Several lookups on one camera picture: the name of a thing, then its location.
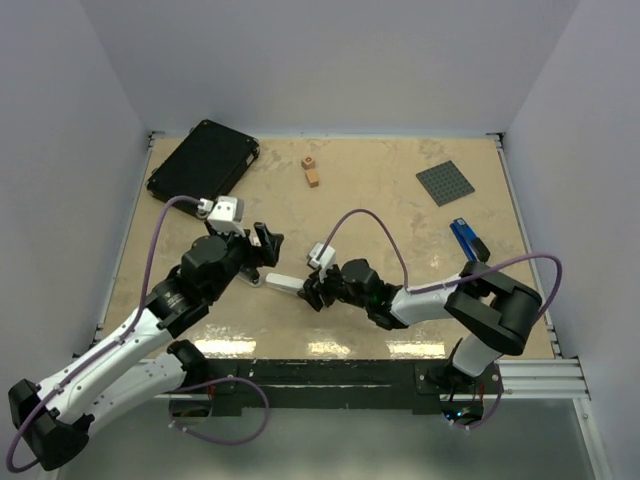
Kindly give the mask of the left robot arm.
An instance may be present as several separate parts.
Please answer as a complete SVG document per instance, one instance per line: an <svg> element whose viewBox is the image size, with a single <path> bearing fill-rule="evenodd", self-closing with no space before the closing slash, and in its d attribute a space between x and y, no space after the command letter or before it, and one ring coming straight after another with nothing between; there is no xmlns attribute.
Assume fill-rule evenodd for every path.
<svg viewBox="0 0 640 480"><path fill-rule="evenodd" d="M16 441L34 455L22 473L56 470L74 459L100 427L157 394L200 390L213 375L204 354L182 334L244 270L274 267L283 235L262 222L253 230L209 224L167 277L144 288L139 306L102 341L61 371L39 382L23 379L8 392Z"/></svg>

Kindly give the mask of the grey metal stapler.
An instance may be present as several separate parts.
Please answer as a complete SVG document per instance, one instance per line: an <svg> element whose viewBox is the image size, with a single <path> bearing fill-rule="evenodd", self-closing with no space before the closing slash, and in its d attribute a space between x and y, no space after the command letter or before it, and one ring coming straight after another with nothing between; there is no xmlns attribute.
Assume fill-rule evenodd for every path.
<svg viewBox="0 0 640 480"><path fill-rule="evenodd" d="M263 283L259 270L253 267L242 267L239 270L237 277L241 281L255 288L260 287Z"/></svg>

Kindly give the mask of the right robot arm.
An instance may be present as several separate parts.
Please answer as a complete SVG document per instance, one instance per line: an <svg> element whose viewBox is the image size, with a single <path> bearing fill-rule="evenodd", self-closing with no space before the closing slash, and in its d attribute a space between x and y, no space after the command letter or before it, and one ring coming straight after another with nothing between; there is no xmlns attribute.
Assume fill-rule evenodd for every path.
<svg viewBox="0 0 640 480"><path fill-rule="evenodd" d="M467 263L459 276L441 284L408 290L383 281L367 260L356 259L310 274L297 295L317 312L336 301L361 308L385 330L457 320L469 335L454 348L445 379L459 393L476 386L500 357L523 353L542 306L535 290L482 262Z"/></svg>

